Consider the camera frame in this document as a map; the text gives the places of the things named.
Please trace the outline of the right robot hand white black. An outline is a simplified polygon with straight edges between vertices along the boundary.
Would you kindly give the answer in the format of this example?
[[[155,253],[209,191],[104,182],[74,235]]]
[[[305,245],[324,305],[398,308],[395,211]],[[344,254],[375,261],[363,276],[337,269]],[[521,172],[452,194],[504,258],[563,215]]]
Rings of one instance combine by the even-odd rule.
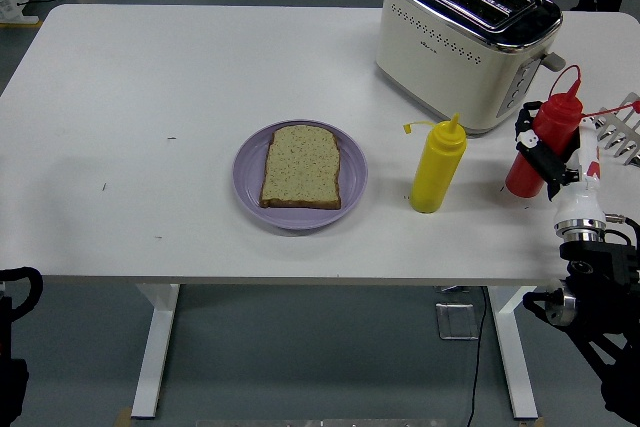
[[[565,150],[557,154],[533,128],[540,101],[527,102],[516,121],[516,149],[547,185],[549,200],[555,205],[556,233],[573,228],[591,230],[605,227],[605,214],[598,202],[601,169],[597,132],[591,117],[584,117]]]

